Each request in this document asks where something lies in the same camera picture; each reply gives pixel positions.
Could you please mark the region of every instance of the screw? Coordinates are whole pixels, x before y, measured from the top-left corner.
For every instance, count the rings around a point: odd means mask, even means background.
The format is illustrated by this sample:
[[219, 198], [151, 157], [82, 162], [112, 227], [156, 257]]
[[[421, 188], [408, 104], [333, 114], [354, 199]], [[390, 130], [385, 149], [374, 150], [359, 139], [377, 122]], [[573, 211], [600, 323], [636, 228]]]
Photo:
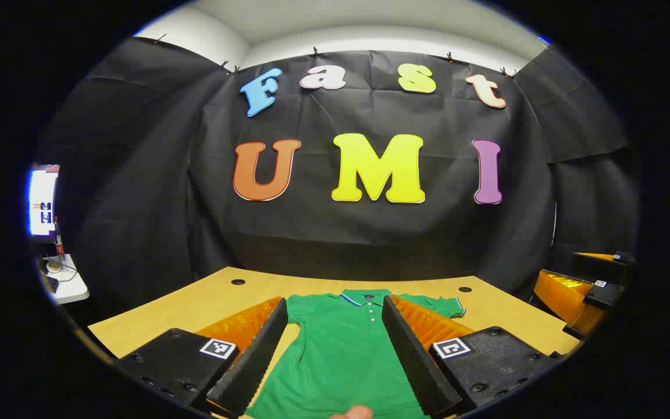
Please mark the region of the screw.
[[160, 392], [165, 393], [166, 395], [168, 395], [170, 397], [175, 397], [175, 393], [170, 392], [170, 390], [167, 390], [167, 388], [160, 387], [159, 390], [160, 390]]
[[198, 391], [198, 389], [195, 387], [195, 385], [190, 384], [189, 382], [183, 382], [183, 388], [187, 390], [188, 392], [195, 393]]

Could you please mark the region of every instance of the shirt sleeve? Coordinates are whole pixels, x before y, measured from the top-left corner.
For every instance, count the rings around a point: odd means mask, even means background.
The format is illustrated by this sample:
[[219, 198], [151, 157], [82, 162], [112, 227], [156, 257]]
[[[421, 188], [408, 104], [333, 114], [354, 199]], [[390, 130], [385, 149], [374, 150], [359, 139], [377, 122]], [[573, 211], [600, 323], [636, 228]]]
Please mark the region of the shirt sleeve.
[[461, 317], [467, 313], [458, 298], [431, 298], [423, 295], [407, 294], [398, 295], [398, 297], [449, 318]]
[[301, 323], [314, 312], [317, 295], [292, 295], [286, 299], [288, 323]]

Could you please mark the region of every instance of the blue letter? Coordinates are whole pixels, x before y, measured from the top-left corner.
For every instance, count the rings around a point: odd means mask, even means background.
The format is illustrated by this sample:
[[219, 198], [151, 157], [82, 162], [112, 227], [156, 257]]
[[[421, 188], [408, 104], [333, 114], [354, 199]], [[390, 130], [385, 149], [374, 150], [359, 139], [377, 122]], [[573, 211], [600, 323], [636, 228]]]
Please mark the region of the blue letter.
[[247, 116], [253, 116], [273, 104], [276, 98], [267, 96], [265, 93], [273, 93], [279, 89], [279, 84], [276, 83], [275, 79], [271, 79], [271, 77], [277, 77], [282, 73], [281, 69], [269, 69], [257, 79], [240, 88], [240, 92], [244, 92], [247, 95], [247, 101], [250, 103], [250, 110], [247, 111]]

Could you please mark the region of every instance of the monitor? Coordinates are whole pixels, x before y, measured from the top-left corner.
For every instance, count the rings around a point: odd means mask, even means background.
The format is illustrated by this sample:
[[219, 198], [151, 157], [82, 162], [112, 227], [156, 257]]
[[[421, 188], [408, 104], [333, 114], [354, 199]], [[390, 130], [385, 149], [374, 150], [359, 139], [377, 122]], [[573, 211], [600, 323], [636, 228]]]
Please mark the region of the monitor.
[[34, 165], [28, 186], [30, 238], [37, 243], [56, 242], [54, 198], [59, 165]]

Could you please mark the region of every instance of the letter m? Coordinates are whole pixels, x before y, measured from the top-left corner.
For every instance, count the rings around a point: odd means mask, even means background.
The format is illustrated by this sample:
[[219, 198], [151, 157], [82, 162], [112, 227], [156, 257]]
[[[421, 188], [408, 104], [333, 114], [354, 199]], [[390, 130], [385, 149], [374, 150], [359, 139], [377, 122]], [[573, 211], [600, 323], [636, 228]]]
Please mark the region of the letter m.
[[335, 201], [356, 202], [361, 199], [361, 189], [356, 187], [356, 174], [366, 193], [376, 201], [386, 181], [391, 176], [391, 188], [386, 192], [389, 202], [420, 204], [426, 194], [420, 189], [418, 150], [423, 146], [419, 136], [399, 134], [394, 136], [384, 154], [379, 158], [369, 140], [359, 133], [341, 134], [333, 143], [340, 147], [340, 180], [332, 192]]

